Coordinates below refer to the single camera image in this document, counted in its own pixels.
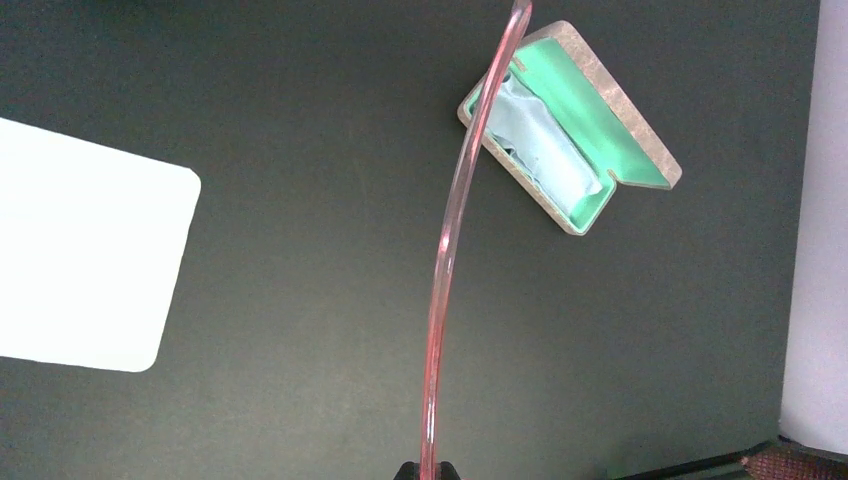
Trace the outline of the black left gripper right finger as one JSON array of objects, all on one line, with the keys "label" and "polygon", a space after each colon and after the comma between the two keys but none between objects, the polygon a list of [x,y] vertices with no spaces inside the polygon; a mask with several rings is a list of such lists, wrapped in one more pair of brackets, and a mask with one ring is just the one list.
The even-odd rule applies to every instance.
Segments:
[{"label": "black left gripper right finger", "polygon": [[459,473],[451,462],[442,461],[438,465],[437,479],[459,480]]}]

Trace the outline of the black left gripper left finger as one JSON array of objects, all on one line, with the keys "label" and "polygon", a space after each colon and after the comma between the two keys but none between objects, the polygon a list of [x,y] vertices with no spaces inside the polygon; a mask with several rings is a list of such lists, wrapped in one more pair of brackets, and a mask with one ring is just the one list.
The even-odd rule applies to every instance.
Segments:
[{"label": "black left gripper left finger", "polygon": [[419,480],[420,466],[416,462],[407,461],[400,465],[393,480]]}]

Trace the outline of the grey felt glasses case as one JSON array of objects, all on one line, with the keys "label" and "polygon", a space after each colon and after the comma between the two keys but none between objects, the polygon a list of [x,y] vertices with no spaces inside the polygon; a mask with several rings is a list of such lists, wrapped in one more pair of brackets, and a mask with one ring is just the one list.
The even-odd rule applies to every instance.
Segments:
[{"label": "grey felt glasses case", "polygon": [[[533,33],[526,31],[508,73],[542,99],[597,173],[603,189],[584,200],[579,214],[570,219],[486,128],[480,151],[488,151],[565,233],[586,234],[621,185],[670,190],[680,180],[682,169],[671,152],[569,22],[561,20]],[[457,110],[466,129],[483,77]]]}]

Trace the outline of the pink transparent sunglasses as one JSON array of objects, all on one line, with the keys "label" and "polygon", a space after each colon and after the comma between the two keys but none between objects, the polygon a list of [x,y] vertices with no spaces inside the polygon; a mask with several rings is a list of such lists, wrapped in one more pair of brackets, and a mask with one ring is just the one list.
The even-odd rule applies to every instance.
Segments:
[{"label": "pink transparent sunglasses", "polygon": [[437,479],[438,398],[440,367],[450,290],[466,202],[480,153],[485,128],[500,85],[521,43],[533,10],[531,0],[515,1],[488,70],[482,79],[476,107],[460,148],[439,235],[432,291],[428,310],[428,336],[420,422],[420,479]]}]

